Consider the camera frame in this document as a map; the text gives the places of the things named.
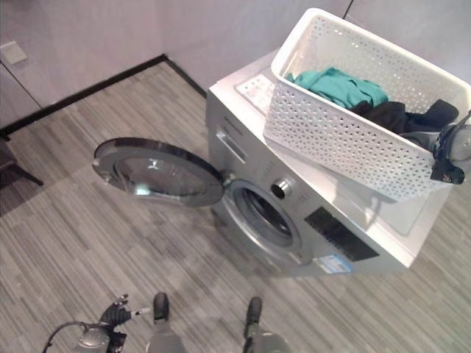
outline wall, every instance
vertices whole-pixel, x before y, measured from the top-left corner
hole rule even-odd
[[[471,83],[470,0],[355,0],[346,19]]]
[[[42,107],[164,52],[158,0],[0,0],[0,44],[28,56],[2,62]]]
[[[0,65],[0,97],[0,128],[40,109],[3,65]]]
[[[204,89],[280,46],[306,9],[350,0],[178,0],[161,11],[167,55]]]

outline silver washing machine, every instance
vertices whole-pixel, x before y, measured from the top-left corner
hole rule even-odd
[[[164,142],[116,138],[96,149],[95,171],[109,185],[143,199],[212,205],[225,236],[274,275],[409,267],[450,188],[392,202],[268,145],[263,126],[274,55],[236,71],[208,91],[209,162]]]

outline gray striped floor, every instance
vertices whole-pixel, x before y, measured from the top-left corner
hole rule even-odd
[[[167,64],[150,68],[13,134],[39,188],[0,190],[0,352],[40,352],[55,326],[96,320],[120,293],[132,307],[159,290],[189,352],[241,352],[247,302],[294,352],[471,352],[471,184],[455,188],[409,271],[270,279],[214,226],[208,208],[152,208],[103,185],[103,140],[164,140],[205,157],[205,101]],[[122,327],[143,352],[150,317]],[[78,329],[59,334],[66,352]]]

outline washing machine door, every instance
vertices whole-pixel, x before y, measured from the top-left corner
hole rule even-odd
[[[184,149],[145,138],[115,138],[95,151],[93,169],[130,195],[190,207],[214,204],[224,194],[222,175]]]

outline plastic basket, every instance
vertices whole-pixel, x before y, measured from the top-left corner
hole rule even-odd
[[[285,76],[333,66],[379,84],[406,111],[424,113],[443,99],[471,108],[471,87],[420,57],[319,9],[301,17],[272,62],[277,77],[267,139],[396,201],[447,184],[430,179],[432,154]]]

